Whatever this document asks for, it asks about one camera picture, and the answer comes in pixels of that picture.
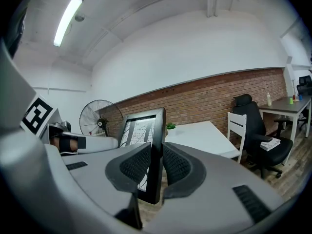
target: white chair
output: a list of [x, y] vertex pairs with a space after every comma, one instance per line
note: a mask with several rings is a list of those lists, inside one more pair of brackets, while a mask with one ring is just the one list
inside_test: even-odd
[[246, 135], [246, 122], [247, 115], [236, 115], [228, 112], [228, 140], [230, 140], [230, 131], [237, 133], [242, 137], [240, 148], [239, 148], [239, 157], [237, 162], [240, 163], [240, 159], [242, 158], [245, 135]]

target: brick wall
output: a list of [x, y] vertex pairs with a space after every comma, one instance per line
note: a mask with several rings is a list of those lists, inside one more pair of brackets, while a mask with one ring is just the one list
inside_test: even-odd
[[[286, 85], [281, 68], [237, 72], [204, 78], [160, 89], [117, 103], [123, 115], [164, 107], [166, 121], [178, 125], [210, 120], [227, 134], [227, 112], [235, 105], [233, 97], [250, 94], [258, 105], [284, 97]], [[277, 129], [276, 116], [264, 114], [267, 132]]]

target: white desk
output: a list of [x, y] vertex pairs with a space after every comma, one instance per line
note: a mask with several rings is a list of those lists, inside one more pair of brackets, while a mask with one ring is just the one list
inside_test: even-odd
[[[309, 136], [312, 103], [311, 103], [311, 96], [303, 96], [303, 99], [301, 101], [294, 102], [293, 104], [289, 104], [290, 98], [291, 97], [284, 97], [282, 99], [273, 101], [272, 106], [268, 106], [268, 105], [259, 106], [259, 110], [260, 110], [260, 114], [262, 118], [263, 118], [263, 113], [270, 113], [270, 114], [293, 117], [291, 140], [294, 142], [299, 115], [306, 107], [309, 107], [308, 124], [306, 126], [307, 127], [306, 138]], [[289, 156], [291, 155], [291, 152], [292, 151], [289, 152], [287, 158], [283, 161], [283, 165], [287, 164], [287, 161], [288, 161]]]
[[240, 155], [239, 150], [210, 121], [177, 125], [173, 132], [168, 130], [165, 141], [227, 158]]

